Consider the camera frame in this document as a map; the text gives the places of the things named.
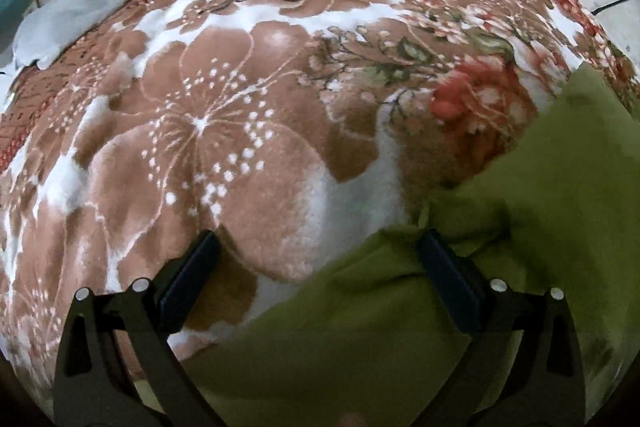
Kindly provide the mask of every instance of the brown floral pattern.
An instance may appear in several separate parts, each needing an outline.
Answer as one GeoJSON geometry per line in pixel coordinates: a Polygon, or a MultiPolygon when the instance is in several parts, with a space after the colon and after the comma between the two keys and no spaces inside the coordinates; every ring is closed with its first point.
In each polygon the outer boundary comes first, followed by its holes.
{"type": "Polygon", "coordinates": [[[76,288],[151,277],[204,228],[223,259],[170,344],[216,343],[481,171],[582,61],[630,108],[634,65],[577,0],[133,0],[18,79],[16,120],[49,98],[0,176],[10,362],[46,399],[76,288]]]}

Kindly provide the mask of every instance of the green leaf print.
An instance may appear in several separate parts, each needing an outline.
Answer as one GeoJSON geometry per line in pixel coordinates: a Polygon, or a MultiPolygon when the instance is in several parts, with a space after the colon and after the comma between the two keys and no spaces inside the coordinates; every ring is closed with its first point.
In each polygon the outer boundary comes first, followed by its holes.
{"type": "Polygon", "coordinates": [[[364,68],[364,72],[371,79],[371,84],[382,87],[404,82],[409,79],[409,69],[395,64],[376,64],[364,68]]]}
{"type": "Polygon", "coordinates": [[[507,61],[513,62],[513,47],[506,39],[480,28],[471,28],[466,30],[465,33],[473,46],[482,55],[502,55],[507,61]]]}
{"type": "Polygon", "coordinates": [[[433,61],[433,54],[422,46],[411,42],[406,37],[398,44],[398,55],[409,60],[418,60],[423,64],[430,64],[433,61]]]}

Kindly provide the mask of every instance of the floral blanket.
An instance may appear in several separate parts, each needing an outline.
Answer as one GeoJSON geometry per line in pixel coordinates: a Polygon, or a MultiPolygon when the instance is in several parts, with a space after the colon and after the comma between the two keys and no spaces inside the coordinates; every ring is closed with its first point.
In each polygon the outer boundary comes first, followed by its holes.
{"type": "Polygon", "coordinates": [[[44,403],[76,289],[153,277],[201,229],[225,252],[170,344],[219,342],[509,150],[583,61],[630,107],[578,0],[132,0],[0,124],[10,362],[44,403]]]}

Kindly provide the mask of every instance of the red flower print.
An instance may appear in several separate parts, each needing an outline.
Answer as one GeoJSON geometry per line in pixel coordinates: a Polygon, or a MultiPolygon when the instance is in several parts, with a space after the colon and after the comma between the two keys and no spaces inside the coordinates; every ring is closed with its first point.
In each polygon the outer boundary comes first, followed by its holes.
{"type": "Polygon", "coordinates": [[[466,56],[432,97],[431,114],[471,174],[501,154],[536,114],[513,63],[496,55],[466,56]]]}
{"type": "Polygon", "coordinates": [[[604,35],[604,29],[579,0],[554,0],[558,9],[569,19],[577,22],[591,36],[604,35]]]}

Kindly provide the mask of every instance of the black cable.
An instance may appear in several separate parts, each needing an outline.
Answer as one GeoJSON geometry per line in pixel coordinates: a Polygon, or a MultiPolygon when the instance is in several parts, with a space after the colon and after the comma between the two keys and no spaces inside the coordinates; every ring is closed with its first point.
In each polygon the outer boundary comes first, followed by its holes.
{"type": "Polygon", "coordinates": [[[613,8],[614,6],[618,6],[618,4],[622,4],[623,2],[627,2],[627,1],[631,1],[631,0],[619,0],[619,1],[615,1],[615,2],[611,2],[609,4],[605,4],[604,6],[600,6],[599,8],[596,8],[592,13],[592,15],[597,15],[600,12],[603,12],[604,10],[607,10],[609,8],[613,8]]]}

